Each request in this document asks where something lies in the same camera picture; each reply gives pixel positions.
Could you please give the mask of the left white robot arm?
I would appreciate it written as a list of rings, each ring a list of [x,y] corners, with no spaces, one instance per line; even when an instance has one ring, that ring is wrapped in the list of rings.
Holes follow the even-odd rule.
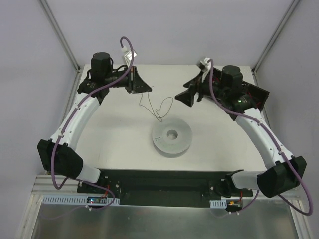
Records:
[[[134,50],[125,51],[126,63],[117,69],[113,67],[110,54],[98,52],[93,55],[91,68],[79,84],[74,104],[66,118],[50,139],[42,139],[37,145],[43,168],[51,175],[87,181],[88,188],[95,194],[104,191],[106,183],[101,170],[85,165],[75,150],[87,122],[110,88],[125,88],[129,94],[152,91],[132,64],[136,55]]]

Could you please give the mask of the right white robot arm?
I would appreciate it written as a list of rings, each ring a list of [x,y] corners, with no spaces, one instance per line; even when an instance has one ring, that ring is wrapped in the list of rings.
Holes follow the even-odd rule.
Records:
[[[272,198],[304,185],[306,161],[284,147],[263,121],[261,110],[269,93],[245,82],[238,66],[226,65],[218,70],[206,63],[200,66],[200,73],[183,86],[186,90],[177,94],[176,100],[192,107],[195,95],[198,102],[203,97],[211,97],[244,130],[262,157],[265,171],[237,170],[226,177],[227,195],[234,197],[242,189],[250,188]]]

